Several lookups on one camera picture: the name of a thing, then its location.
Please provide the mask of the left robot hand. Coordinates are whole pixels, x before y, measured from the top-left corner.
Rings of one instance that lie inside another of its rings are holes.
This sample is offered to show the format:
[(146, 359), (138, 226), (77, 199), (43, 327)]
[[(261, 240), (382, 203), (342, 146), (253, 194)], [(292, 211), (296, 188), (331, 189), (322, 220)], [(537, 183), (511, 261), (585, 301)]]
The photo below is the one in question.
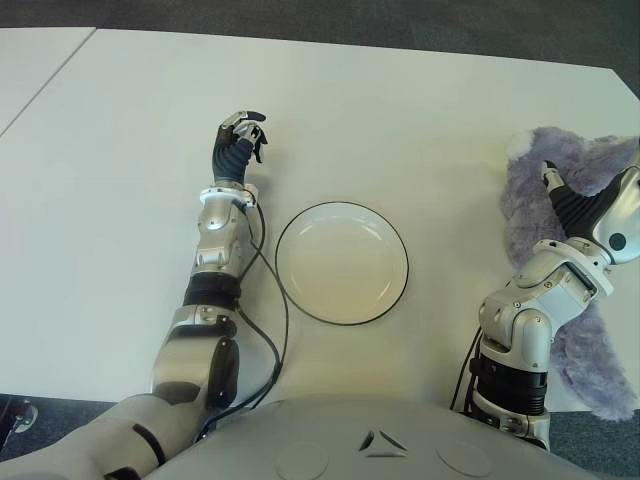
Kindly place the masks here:
[(212, 153), (212, 171), (215, 184), (228, 183), (242, 188), (246, 169), (254, 158), (263, 162), (263, 147), (268, 144), (261, 123), (262, 113), (238, 111), (218, 127)]

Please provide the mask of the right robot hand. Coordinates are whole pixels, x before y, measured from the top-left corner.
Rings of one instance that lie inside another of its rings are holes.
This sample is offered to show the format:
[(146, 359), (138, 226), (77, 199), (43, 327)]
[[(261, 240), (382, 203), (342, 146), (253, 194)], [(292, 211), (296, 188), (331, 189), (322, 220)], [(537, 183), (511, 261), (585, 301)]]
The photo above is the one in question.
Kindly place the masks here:
[(567, 238), (594, 243), (611, 265), (639, 258), (638, 156), (592, 196), (568, 186), (552, 162), (542, 164), (541, 177)]

